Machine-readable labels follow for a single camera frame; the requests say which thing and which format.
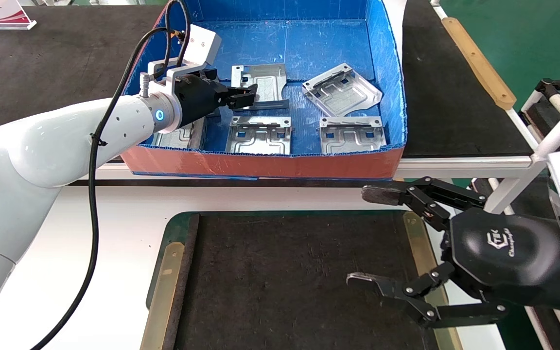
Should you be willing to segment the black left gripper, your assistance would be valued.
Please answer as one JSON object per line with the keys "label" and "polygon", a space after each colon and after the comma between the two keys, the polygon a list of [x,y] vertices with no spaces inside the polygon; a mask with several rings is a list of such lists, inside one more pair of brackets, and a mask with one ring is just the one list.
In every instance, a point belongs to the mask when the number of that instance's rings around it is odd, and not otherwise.
{"label": "black left gripper", "polygon": [[216,73],[187,73],[176,78],[175,96],[181,108],[178,128],[206,117],[220,106],[241,109],[255,103],[258,84],[227,87],[215,78]]}

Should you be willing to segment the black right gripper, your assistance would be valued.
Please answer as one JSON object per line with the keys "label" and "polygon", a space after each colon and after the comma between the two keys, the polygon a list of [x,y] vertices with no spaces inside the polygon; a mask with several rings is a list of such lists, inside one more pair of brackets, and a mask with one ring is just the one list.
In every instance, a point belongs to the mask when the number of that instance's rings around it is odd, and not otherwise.
{"label": "black right gripper", "polygon": [[[556,221],[485,212],[486,196],[432,177],[389,181],[380,187],[366,185],[361,193],[364,201],[374,204],[407,206],[438,232],[450,224],[448,262],[406,283],[371,273],[349,273],[348,286],[391,299],[425,329],[495,324],[508,315],[503,304],[427,303],[426,296],[449,279],[475,299],[560,310],[560,228]],[[440,204],[464,212],[450,220]]]}

